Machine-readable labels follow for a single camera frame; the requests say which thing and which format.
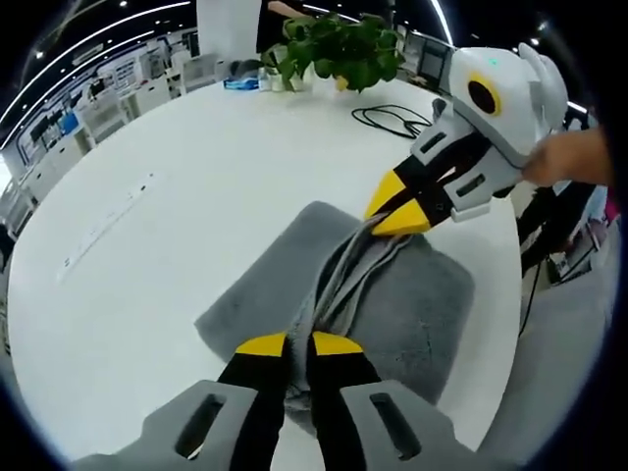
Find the ceiling light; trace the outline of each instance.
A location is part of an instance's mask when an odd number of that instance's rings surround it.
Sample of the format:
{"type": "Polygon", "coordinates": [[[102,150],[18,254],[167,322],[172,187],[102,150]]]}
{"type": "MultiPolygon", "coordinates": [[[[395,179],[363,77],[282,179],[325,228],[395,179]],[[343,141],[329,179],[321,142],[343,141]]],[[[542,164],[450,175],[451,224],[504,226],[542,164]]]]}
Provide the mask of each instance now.
{"type": "MultiPolygon", "coordinates": [[[[87,61],[83,62],[82,64],[80,64],[76,68],[75,72],[78,72],[79,70],[84,69],[89,64],[91,64],[92,62],[100,59],[105,54],[110,54],[111,51],[113,51],[114,49],[118,49],[119,47],[125,46],[125,45],[127,45],[127,44],[129,44],[131,42],[134,42],[135,40],[137,40],[140,37],[148,36],[148,35],[154,34],[154,33],[155,33],[155,31],[152,30],[152,31],[148,31],[148,32],[145,32],[143,34],[140,34],[138,36],[132,37],[131,39],[127,39],[126,41],[122,41],[120,44],[116,44],[115,46],[110,47],[106,51],[103,51],[100,54],[96,54],[94,57],[92,57],[92,58],[88,59],[87,61]]],[[[7,137],[4,139],[4,142],[0,146],[0,149],[4,149],[7,146],[7,144],[9,143],[9,141],[11,140],[11,138],[13,138],[13,135],[18,131],[18,129],[22,129],[24,127],[24,126],[22,126],[20,128],[20,125],[25,121],[25,119],[28,117],[28,115],[30,115],[30,113],[32,113],[34,110],[36,110],[37,107],[47,98],[47,96],[50,93],[52,93],[52,91],[55,88],[57,88],[59,85],[61,85],[64,81],[66,81],[69,78],[70,78],[70,75],[67,75],[67,76],[61,78],[57,83],[55,83],[50,88],[48,88],[48,90],[43,95],[41,95],[41,98],[39,98],[35,103],[33,103],[33,105],[30,107],[30,109],[22,116],[22,118],[18,121],[18,123],[11,130],[11,132],[9,132],[7,134],[7,137]]]]}
{"type": "Polygon", "coordinates": [[[580,113],[587,113],[587,109],[584,106],[578,105],[577,103],[573,103],[572,101],[568,101],[567,105],[569,105],[574,110],[579,111],[580,113]]]}
{"type": "Polygon", "coordinates": [[[352,22],[352,23],[360,23],[360,22],[359,22],[359,20],[357,20],[357,19],[355,19],[355,18],[353,18],[353,17],[348,17],[347,15],[343,15],[343,14],[341,14],[341,13],[338,13],[338,16],[339,16],[340,18],[342,18],[342,19],[344,19],[344,20],[347,20],[347,21],[349,21],[349,22],[352,22]]]}
{"type": "Polygon", "coordinates": [[[441,21],[441,27],[443,28],[443,32],[445,33],[445,37],[447,38],[447,42],[449,45],[453,45],[453,38],[451,37],[451,32],[449,31],[449,26],[447,25],[447,19],[445,18],[445,13],[443,13],[443,8],[439,3],[439,0],[430,0],[432,2],[432,6],[436,11],[439,20],[441,21]]]}
{"type": "Polygon", "coordinates": [[[314,5],[307,5],[304,3],[303,6],[307,8],[308,10],[312,10],[317,13],[330,13],[329,10],[325,10],[324,8],[320,8],[320,7],[315,7],[314,5]]]}
{"type": "Polygon", "coordinates": [[[184,7],[187,5],[190,5],[191,1],[190,0],[186,0],[183,2],[179,2],[179,3],[173,3],[171,5],[164,5],[163,7],[156,7],[156,8],[152,8],[150,10],[146,10],[145,12],[140,12],[140,13],[136,13],[135,15],[131,15],[130,17],[126,17],[126,18],[122,18],[121,20],[118,20],[115,23],[111,23],[108,26],[105,26],[101,29],[99,29],[98,31],[96,31],[93,34],[90,34],[88,37],[82,39],[81,41],[79,41],[78,43],[76,43],[74,46],[72,46],[70,49],[66,50],[63,54],[57,56],[53,61],[51,61],[49,64],[46,65],[46,67],[44,67],[41,71],[39,71],[39,73],[33,77],[29,83],[27,83],[21,90],[20,93],[18,93],[16,95],[16,97],[13,99],[13,101],[11,103],[9,103],[9,106],[7,106],[7,108],[4,110],[4,113],[2,114],[2,116],[0,116],[0,125],[2,125],[2,122],[4,122],[5,118],[7,117],[7,115],[9,114],[9,112],[11,112],[11,110],[13,109],[13,107],[18,103],[18,101],[20,101],[20,98],[22,98],[24,96],[24,94],[26,93],[26,91],[37,81],[39,80],[39,78],[41,76],[43,76],[46,72],[48,72],[48,70],[50,70],[51,67],[53,67],[55,64],[57,64],[61,59],[63,59],[64,57],[66,57],[68,54],[72,53],[75,49],[83,46],[84,43],[90,41],[91,39],[93,39],[94,37],[102,34],[105,31],[108,31],[109,29],[122,25],[126,22],[130,22],[131,20],[135,20],[136,18],[140,18],[143,17],[144,15],[150,15],[151,13],[156,13],[156,12],[161,12],[163,10],[169,10],[171,8],[177,8],[177,7],[184,7]]]}

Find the white robot head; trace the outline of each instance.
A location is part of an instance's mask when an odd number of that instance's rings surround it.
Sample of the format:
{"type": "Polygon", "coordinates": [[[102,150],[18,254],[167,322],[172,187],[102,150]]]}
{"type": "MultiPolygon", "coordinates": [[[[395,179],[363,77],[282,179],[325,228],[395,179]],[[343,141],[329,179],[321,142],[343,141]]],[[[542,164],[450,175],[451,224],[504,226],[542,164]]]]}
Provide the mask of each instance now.
{"type": "Polygon", "coordinates": [[[451,59],[449,86],[462,115],[514,165],[558,129],[567,91],[555,63],[526,44],[521,57],[505,49],[464,48],[451,59]]]}

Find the gray cloth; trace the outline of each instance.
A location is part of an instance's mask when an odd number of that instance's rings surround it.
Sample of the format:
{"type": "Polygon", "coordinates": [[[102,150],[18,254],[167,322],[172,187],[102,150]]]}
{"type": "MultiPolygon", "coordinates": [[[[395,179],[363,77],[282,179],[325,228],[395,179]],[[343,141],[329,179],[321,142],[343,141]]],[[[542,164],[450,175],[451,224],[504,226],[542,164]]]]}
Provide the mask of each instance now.
{"type": "Polygon", "coordinates": [[[310,204],[196,321],[198,333],[228,361],[246,340],[288,331],[295,368],[287,407],[308,405],[305,342],[312,329],[357,341],[383,380],[436,403],[473,281],[421,235],[371,236],[375,223],[310,204]]]}

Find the white table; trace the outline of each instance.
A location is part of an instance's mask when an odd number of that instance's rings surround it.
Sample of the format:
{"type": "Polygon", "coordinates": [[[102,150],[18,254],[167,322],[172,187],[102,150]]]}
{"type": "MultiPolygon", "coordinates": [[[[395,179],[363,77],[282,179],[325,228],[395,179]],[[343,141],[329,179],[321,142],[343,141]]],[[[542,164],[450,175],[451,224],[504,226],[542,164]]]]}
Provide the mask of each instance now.
{"type": "MultiPolygon", "coordinates": [[[[15,249],[9,329],[26,404],[70,459],[114,452],[142,420],[224,362],[194,321],[308,203],[361,216],[411,141],[367,128],[357,106],[396,103],[431,116],[433,95],[407,83],[362,95],[200,89],[107,139],[43,201],[15,249]],[[161,181],[58,274],[120,192],[161,181]]],[[[520,265],[511,204],[429,233],[474,276],[475,300],[439,407],[477,448],[506,386],[519,326],[520,265]]],[[[274,469],[322,469],[320,451],[287,423],[274,469]]]]}

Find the blue object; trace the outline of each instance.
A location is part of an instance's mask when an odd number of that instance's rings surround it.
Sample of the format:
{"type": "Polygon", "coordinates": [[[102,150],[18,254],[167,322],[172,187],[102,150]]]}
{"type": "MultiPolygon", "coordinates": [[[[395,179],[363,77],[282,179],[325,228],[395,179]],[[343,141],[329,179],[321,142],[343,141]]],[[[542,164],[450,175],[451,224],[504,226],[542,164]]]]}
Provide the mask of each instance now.
{"type": "Polygon", "coordinates": [[[227,78],[223,85],[226,90],[257,90],[259,88],[259,80],[257,77],[227,78]]]}
{"type": "Polygon", "coordinates": [[[68,135],[70,132],[74,131],[79,127],[79,120],[77,119],[77,115],[74,112],[68,113],[61,119],[61,132],[63,135],[68,135]]]}

